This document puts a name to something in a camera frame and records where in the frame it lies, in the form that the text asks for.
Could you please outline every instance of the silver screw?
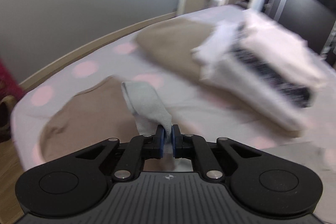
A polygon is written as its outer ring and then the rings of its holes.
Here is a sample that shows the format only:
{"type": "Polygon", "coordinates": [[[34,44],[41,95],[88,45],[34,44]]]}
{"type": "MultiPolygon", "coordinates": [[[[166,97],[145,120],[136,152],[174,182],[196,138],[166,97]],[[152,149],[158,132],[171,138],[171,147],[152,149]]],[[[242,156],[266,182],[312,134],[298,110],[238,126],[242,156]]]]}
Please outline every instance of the silver screw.
{"type": "Polygon", "coordinates": [[[118,179],[126,179],[128,178],[131,173],[127,170],[119,170],[119,171],[116,171],[114,173],[115,177],[117,177],[118,179]]]}
{"type": "Polygon", "coordinates": [[[207,172],[207,177],[211,179],[220,179],[223,173],[218,170],[210,170],[207,172]]]}

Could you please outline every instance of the red fabric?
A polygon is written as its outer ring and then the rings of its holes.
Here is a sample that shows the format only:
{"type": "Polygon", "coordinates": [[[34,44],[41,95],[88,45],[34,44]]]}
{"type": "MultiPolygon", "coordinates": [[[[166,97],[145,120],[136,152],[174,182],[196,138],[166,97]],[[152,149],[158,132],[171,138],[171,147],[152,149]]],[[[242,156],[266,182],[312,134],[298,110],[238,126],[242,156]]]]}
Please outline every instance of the red fabric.
{"type": "Polygon", "coordinates": [[[0,100],[7,95],[13,95],[17,100],[20,100],[24,94],[25,92],[15,82],[0,60],[0,100]]]}

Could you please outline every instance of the beige garment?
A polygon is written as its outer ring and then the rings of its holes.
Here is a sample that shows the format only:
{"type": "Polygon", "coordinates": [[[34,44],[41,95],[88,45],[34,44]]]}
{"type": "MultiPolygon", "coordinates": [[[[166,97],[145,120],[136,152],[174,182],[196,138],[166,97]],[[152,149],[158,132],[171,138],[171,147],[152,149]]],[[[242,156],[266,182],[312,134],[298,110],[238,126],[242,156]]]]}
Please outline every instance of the beige garment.
{"type": "Polygon", "coordinates": [[[108,77],[75,95],[45,125],[40,136],[43,158],[51,161],[108,138],[129,142],[139,135],[121,92],[121,81],[108,77]]]}
{"type": "Polygon", "coordinates": [[[201,66],[192,58],[192,49],[200,46],[214,26],[177,17],[144,28],[136,37],[137,44],[158,64],[215,93],[260,119],[275,132],[299,137],[300,131],[287,131],[258,113],[232,93],[200,82],[201,66]]]}

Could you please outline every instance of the dark patterned cloth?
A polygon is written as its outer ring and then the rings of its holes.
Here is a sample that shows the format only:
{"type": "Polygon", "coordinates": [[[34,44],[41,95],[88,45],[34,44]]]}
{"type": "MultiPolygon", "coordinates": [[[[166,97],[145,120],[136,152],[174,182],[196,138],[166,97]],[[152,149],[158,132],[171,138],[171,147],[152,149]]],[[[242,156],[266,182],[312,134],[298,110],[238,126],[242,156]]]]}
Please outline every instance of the dark patterned cloth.
{"type": "Polygon", "coordinates": [[[252,52],[241,48],[238,43],[233,45],[231,52],[235,54],[240,62],[253,70],[272,89],[276,89],[292,104],[300,108],[310,106],[311,91],[309,88],[286,81],[267,62],[260,60],[252,52]]]}

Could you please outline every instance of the wooden floor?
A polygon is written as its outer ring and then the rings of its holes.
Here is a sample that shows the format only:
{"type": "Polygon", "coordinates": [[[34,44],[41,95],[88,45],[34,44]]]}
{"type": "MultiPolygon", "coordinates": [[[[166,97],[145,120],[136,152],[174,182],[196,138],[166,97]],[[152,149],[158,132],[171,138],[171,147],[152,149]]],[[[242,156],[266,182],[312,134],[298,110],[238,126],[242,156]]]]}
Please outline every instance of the wooden floor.
{"type": "Polygon", "coordinates": [[[15,197],[15,183],[23,173],[11,140],[0,143],[0,223],[12,224],[23,212],[15,197]]]}

